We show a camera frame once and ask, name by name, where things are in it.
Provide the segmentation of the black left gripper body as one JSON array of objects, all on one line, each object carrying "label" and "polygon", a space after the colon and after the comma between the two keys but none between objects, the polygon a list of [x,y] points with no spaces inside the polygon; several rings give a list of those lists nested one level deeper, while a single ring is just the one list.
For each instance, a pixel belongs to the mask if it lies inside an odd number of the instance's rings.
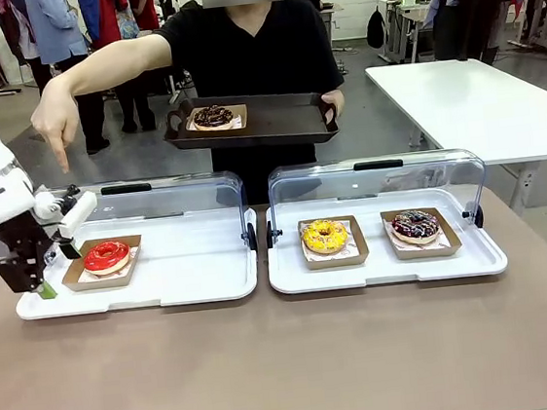
[{"label": "black left gripper body", "polygon": [[15,293],[53,290],[44,274],[56,257],[59,226],[40,223],[31,211],[0,224],[0,242],[10,251],[0,259],[0,277]]}]

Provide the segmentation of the person's right hand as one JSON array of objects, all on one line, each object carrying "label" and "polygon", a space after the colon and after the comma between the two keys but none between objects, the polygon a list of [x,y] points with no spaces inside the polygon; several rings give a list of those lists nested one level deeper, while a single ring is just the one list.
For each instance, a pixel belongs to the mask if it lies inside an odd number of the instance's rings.
[{"label": "person's right hand", "polygon": [[53,77],[44,88],[30,120],[51,147],[63,173],[69,172],[66,148],[74,140],[80,120],[68,74]]}]

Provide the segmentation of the person's left hand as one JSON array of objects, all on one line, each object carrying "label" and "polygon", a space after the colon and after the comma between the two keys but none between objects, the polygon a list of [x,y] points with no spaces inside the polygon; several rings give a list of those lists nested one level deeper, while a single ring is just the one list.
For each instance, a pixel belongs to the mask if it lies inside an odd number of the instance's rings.
[{"label": "person's left hand", "polygon": [[332,90],[331,92],[324,93],[321,96],[321,101],[329,106],[329,109],[325,113],[328,122],[332,122],[338,118],[346,105],[345,96],[340,90]]}]

